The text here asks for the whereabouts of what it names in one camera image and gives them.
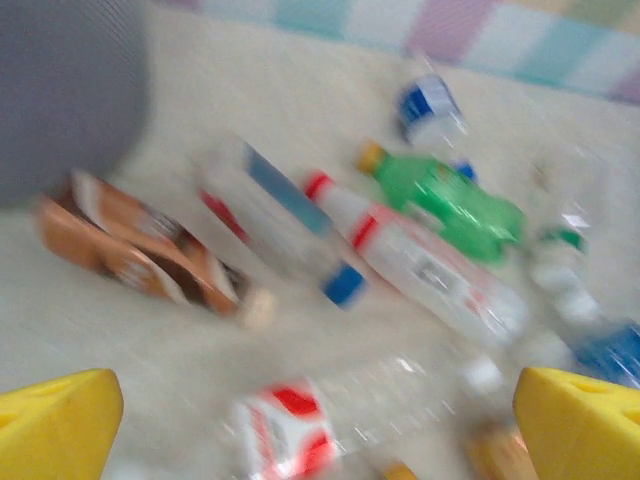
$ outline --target striped fabric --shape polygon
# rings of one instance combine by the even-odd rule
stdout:
[[[640,103],[640,0],[163,0]]]

